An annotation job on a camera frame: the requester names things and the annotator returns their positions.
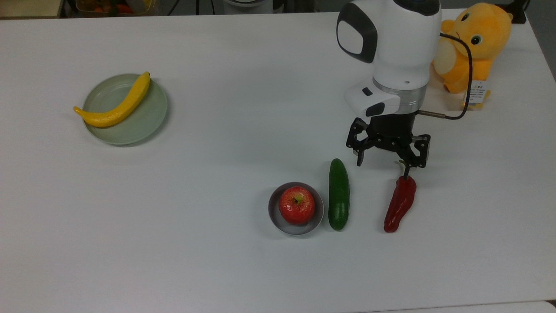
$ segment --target light green plate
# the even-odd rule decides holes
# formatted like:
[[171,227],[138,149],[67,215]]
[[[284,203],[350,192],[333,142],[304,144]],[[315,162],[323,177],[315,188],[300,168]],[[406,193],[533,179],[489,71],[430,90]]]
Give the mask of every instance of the light green plate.
[[[138,77],[137,74],[123,74],[103,81],[89,93],[83,105],[83,110],[89,112],[112,110],[124,100]],[[130,145],[154,133],[164,121],[167,109],[166,94],[151,79],[147,94],[135,110],[123,121],[105,128],[97,128],[87,123],[85,123],[85,127],[93,136],[107,144]]]

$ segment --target plate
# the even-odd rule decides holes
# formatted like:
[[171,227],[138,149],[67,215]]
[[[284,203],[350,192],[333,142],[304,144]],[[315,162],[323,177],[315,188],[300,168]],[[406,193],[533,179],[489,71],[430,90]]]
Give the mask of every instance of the plate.
[[[107,112],[118,106],[129,93],[138,74],[110,77],[98,84],[87,96],[83,110]],[[151,79],[147,94],[128,117],[120,123],[98,128],[85,123],[96,138],[111,145],[130,145],[152,135],[164,121],[168,99],[160,86]]]
[[[293,225],[286,222],[282,214],[280,214],[280,209],[278,209],[278,200],[280,200],[280,196],[282,196],[284,191],[294,186],[300,186],[309,190],[315,200],[315,214],[307,223],[301,225]],[[292,236],[299,236],[309,233],[320,224],[324,215],[324,205],[322,204],[319,193],[313,187],[300,182],[291,182],[276,188],[272,193],[269,200],[269,215],[270,219],[279,230]]]

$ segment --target tag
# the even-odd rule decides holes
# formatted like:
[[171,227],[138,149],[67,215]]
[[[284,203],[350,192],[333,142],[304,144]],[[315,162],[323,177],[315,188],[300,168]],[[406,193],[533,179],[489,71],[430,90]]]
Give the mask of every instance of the tag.
[[[487,82],[484,80],[474,80],[471,82],[471,96],[469,97],[469,105],[474,106],[485,101]],[[463,101],[467,99],[467,92],[463,96]]]

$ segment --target plush toy eye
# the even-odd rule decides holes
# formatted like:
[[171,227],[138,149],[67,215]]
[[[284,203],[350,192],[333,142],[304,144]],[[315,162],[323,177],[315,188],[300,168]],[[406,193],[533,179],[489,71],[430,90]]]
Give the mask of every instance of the plush toy eye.
[[483,41],[483,37],[481,35],[474,35],[471,37],[471,44],[478,45]]

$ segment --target pepper stem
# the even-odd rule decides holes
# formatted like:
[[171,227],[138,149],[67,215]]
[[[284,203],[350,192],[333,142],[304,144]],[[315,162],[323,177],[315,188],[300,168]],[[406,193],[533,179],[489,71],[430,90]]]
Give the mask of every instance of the pepper stem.
[[404,180],[407,180],[409,177],[409,167],[403,160],[399,160],[400,164],[404,166]]

